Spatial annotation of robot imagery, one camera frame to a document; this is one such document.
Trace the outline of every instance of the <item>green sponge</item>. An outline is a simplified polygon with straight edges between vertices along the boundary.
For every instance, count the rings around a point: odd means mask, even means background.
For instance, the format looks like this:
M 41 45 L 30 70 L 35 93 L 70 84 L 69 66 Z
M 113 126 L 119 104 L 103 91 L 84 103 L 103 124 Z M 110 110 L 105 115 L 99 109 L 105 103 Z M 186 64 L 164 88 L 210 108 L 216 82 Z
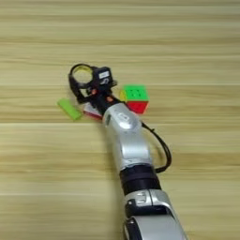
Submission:
M 62 108 L 73 120 L 78 120 L 82 117 L 82 113 L 72 106 L 71 102 L 66 99 L 62 98 L 57 102 L 58 106 Z

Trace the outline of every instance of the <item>rubik's cube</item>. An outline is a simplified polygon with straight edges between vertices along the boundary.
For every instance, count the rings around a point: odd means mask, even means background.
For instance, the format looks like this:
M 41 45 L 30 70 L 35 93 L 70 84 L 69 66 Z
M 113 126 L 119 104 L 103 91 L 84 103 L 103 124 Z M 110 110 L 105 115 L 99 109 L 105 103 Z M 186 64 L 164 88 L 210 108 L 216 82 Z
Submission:
M 120 99 L 138 114 L 143 114 L 148 104 L 147 91 L 143 85 L 125 85 L 120 92 Z

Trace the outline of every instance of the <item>red object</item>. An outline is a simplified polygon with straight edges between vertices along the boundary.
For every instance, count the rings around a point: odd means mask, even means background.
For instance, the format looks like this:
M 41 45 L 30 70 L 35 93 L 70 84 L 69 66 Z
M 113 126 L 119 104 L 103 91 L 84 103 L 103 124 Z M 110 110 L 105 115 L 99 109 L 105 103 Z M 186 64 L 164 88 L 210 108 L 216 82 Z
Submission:
M 147 104 L 148 104 L 148 101 L 128 101 L 127 102 L 127 106 L 137 114 L 143 114 L 147 107 Z

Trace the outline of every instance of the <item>black cable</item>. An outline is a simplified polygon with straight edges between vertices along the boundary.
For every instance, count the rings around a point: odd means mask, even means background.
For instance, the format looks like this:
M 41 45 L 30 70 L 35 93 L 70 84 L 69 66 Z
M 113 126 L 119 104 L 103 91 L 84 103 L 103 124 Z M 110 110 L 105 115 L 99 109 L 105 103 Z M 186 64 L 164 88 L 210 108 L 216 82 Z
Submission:
M 147 126 L 144 122 L 142 122 L 142 127 L 149 130 L 159 141 L 159 143 L 161 144 L 164 153 L 166 155 L 166 164 L 163 167 L 159 167 L 159 168 L 155 168 L 156 173 L 162 173 L 164 171 L 166 171 L 172 164 L 172 154 L 170 152 L 170 149 L 168 147 L 168 145 L 158 136 L 158 134 L 155 132 L 154 129 L 151 129 L 149 126 Z

